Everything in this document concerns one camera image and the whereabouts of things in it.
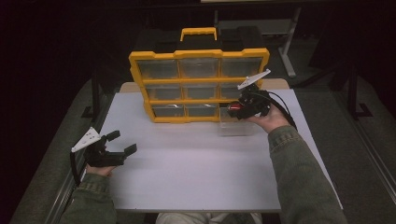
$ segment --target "jacket sleeve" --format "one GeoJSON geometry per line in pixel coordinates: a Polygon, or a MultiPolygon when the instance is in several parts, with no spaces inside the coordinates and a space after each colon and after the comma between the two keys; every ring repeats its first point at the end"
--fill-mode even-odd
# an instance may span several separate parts
{"type": "Polygon", "coordinates": [[[109,177],[85,174],[72,198],[73,202],[62,215],[60,223],[117,222],[117,213],[109,194],[109,177]]]}
{"type": "Polygon", "coordinates": [[[268,141],[286,223],[347,223],[332,186],[297,131],[279,127],[268,141]]]}

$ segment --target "gray floor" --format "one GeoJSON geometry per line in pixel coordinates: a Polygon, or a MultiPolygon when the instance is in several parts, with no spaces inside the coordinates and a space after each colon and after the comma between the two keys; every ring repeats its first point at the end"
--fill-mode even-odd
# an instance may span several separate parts
{"type": "MultiPolygon", "coordinates": [[[[291,85],[319,71],[307,66],[316,40],[293,41],[289,56],[297,73],[294,79],[287,77],[276,50],[282,39],[268,38],[267,41],[271,52],[268,68],[273,71],[269,77],[285,78],[291,85]]],[[[358,102],[367,104],[374,116],[361,118],[360,121],[351,119],[346,112],[346,92],[332,92],[327,87],[331,77],[329,75],[307,88],[295,91],[344,206],[346,218],[351,224],[396,223],[396,205],[374,167],[367,140],[361,139],[363,130],[383,162],[396,174],[396,121],[378,101],[370,84],[362,79],[359,79],[358,102]]],[[[89,119],[81,118],[85,107],[91,104],[89,82],[70,106],[12,223],[53,223],[56,220],[57,217],[49,217],[49,213],[66,203],[60,202],[57,197],[69,172],[68,153],[70,147],[92,125],[89,119]]],[[[140,224],[144,217],[145,214],[119,212],[119,223],[140,224]]]]}

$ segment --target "metal stand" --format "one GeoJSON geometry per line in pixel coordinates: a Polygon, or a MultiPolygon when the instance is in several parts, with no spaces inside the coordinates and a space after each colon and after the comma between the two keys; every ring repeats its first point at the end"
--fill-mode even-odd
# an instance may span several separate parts
{"type": "Polygon", "coordinates": [[[285,44],[282,47],[279,47],[279,49],[278,49],[280,57],[282,59],[283,64],[285,65],[286,72],[288,73],[289,77],[296,77],[296,73],[294,72],[293,66],[291,65],[291,62],[290,62],[290,59],[288,56],[288,51],[289,51],[291,40],[293,39],[294,31],[297,26],[297,21],[300,16],[300,12],[301,12],[301,8],[297,7],[294,11],[293,19],[290,23],[288,39],[286,40],[285,44]]]}
{"type": "Polygon", "coordinates": [[[96,70],[92,73],[92,106],[85,107],[82,118],[92,118],[95,122],[100,112],[100,97],[99,97],[99,82],[96,75],[96,70]]]}
{"type": "Polygon", "coordinates": [[[359,117],[372,117],[373,114],[370,112],[366,104],[359,104],[362,112],[356,111],[357,104],[357,93],[358,93],[358,74],[354,65],[351,65],[351,71],[348,82],[348,95],[347,95],[347,110],[354,120],[358,120],[359,117]]]}

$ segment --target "white tabletop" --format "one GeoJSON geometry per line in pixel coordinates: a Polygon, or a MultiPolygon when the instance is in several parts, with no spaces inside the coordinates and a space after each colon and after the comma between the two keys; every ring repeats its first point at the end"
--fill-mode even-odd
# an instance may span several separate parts
{"type": "MultiPolygon", "coordinates": [[[[330,180],[293,90],[274,90],[288,105],[299,133],[330,180]]],[[[280,210],[267,134],[220,136],[216,122],[153,123],[141,93],[117,93],[101,134],[120,130],[107,143],[137,152],[114,170],[111,194],[117,209],[134,211],[280,210]]]]}

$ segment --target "yellow carrying handle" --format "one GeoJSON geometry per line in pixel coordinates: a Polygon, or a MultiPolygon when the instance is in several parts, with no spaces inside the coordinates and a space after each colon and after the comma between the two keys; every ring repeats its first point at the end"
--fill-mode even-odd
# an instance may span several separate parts
{"type": "Polygon", "coordinates": [[[184,28],[181,30],[180,41],[183,41],[184,35],[213,35],[218,40],[215,27],[184,28]]]}

